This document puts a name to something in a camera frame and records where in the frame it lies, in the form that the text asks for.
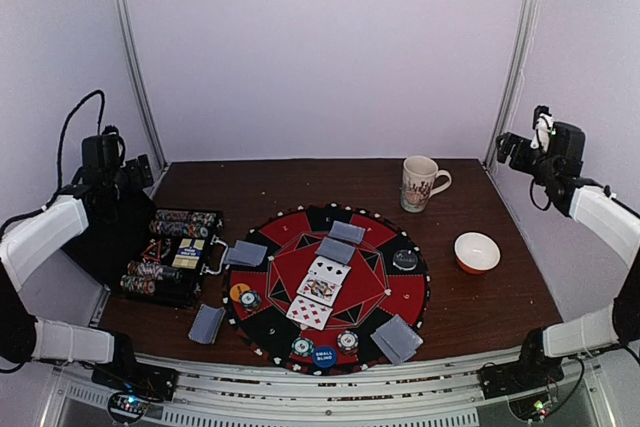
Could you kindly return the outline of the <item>orange big blind button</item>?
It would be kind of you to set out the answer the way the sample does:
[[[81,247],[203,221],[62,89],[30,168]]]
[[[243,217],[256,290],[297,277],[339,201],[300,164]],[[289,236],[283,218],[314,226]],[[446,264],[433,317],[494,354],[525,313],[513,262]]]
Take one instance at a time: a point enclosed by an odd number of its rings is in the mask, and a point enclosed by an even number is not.
[[[241,296],[250,291],[251,287],[246,283],[236,283],[232,285],[229,289],[229,296],[234,302],[239,302]]]

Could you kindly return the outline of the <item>blue backed card deck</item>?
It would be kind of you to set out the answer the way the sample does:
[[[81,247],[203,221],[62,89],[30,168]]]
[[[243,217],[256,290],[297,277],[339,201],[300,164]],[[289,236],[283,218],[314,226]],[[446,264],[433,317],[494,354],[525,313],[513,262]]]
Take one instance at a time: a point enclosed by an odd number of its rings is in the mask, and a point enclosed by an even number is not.
[[[201,304],[188,338],[202,345],[211,345],[215,342],[218,331],[225,316],[225,309]]]

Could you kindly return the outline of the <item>black dealer button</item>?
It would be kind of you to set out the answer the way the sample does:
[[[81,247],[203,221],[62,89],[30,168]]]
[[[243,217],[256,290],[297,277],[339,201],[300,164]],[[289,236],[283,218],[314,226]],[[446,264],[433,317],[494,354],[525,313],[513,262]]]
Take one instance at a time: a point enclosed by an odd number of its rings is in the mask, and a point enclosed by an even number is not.
[[[394,253],[392,263],[400,271],[413,271],[418,265],[418,256],[411,249],[401,249]]]

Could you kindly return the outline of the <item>mixed colour chip stack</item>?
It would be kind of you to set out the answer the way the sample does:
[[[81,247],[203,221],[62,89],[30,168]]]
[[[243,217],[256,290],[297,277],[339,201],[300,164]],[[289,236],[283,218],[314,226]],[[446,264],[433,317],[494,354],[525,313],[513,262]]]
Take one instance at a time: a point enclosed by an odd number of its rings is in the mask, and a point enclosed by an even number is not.
[[[239,304],[247,313],[253,313],[260,309],[262,299],[255,290],[244,291],[239,297]]]

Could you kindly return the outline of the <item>three of spades card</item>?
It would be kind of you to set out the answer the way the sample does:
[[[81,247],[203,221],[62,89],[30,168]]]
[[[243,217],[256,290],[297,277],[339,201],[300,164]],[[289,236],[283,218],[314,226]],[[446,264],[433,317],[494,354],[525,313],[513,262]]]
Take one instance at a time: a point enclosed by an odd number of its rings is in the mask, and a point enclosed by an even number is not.
[[[308,273],[325,281],[342,285],[351,267],[324,256],[317,256],[311,263]]]

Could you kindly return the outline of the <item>nine of diamonds card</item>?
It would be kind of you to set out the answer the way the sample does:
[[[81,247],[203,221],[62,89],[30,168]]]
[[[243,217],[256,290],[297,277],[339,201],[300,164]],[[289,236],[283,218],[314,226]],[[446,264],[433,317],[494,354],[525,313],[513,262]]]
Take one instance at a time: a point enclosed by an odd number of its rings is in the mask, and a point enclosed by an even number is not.
[[[286,317],[307,327],[323,330],[333,309],[303,296],[296,296],[290,304]]]

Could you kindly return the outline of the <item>green blue 50 chip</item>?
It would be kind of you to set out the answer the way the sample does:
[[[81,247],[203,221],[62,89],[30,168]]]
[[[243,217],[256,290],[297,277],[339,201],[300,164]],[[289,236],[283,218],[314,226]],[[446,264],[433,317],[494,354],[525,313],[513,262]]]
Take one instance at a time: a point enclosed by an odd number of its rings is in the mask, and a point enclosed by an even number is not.
[[[298,337],[291,344],[291,354],[298,357],[310,357],[315,351],[315,345],[311,339]]]

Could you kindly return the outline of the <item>blue white 100 chip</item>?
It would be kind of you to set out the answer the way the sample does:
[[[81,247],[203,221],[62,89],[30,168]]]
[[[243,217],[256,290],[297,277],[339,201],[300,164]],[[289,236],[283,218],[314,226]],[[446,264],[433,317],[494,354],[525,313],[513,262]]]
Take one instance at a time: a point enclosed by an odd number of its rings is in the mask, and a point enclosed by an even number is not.
[[[344,330],[337,335],[336,345],[344,355],[355,355],[359,349],[359,336],[352,330]]]

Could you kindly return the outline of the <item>blue small blind button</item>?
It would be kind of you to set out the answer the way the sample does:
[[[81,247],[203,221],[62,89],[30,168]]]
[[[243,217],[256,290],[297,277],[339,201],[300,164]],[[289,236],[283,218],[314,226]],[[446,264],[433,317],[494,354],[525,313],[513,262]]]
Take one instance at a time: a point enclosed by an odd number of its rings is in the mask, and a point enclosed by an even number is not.
[[[337,351],[330,346],[319,346],[312,354],[313,363],[321,369],[327,369],[334,366],[337,359]]]

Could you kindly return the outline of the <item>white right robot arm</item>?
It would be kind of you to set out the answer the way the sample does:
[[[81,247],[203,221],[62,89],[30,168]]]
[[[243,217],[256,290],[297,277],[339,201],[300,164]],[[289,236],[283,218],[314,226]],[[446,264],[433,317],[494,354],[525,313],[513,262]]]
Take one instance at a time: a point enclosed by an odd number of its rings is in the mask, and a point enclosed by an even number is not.
[[[529,333],[512,377],[530,389],[565,357],[639,338],[639,214],[583,175],[586,135],[534,109],[533,134],[496,139],[498,176],[562,316]]]

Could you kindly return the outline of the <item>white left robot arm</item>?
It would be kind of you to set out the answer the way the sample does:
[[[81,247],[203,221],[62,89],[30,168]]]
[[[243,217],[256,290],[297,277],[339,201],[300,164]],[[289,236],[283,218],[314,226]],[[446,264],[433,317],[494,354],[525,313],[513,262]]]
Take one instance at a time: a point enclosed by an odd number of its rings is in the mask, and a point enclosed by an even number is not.
[[[102,286],[116,289],[126,264],[148,237],[155,209],[146,193],[153,176],[146,156],[126,160],[122,137],[108,127],[82,142],[82,165],[43,207],[1,227],[1,357],[10,371],[35,361],[104,365],[123,391],[144,371],[126,334],[53,321],[28,312],[19,293],[52,254],[63,251]]]

